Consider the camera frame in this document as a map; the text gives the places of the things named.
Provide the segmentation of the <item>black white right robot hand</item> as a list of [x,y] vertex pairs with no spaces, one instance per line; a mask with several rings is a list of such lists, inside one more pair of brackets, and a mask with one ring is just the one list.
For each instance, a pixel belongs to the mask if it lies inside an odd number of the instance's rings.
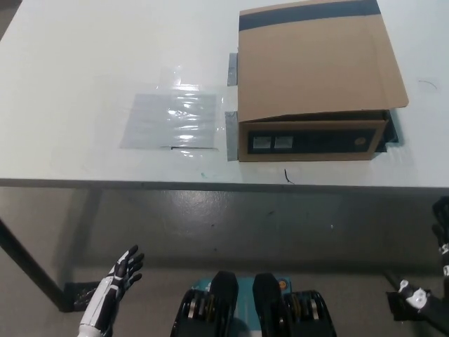
[[443,297],[438,298],[423,288],[414,287],[406,279],[400,281],[398,294],[419,316],[448,336],[448,197],[441,197],[432,206],[432,211],[436,219],[432,232],[438,242],[443,271]]

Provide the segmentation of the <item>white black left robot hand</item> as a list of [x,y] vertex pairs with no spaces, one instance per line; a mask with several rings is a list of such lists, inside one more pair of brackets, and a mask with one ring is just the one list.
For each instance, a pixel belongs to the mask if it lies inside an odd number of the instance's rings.
[[81,318],[78,337],[112,336],[113,326],[124,294],[142,278],[144,253],[138,245],[129,248],[100,281]]

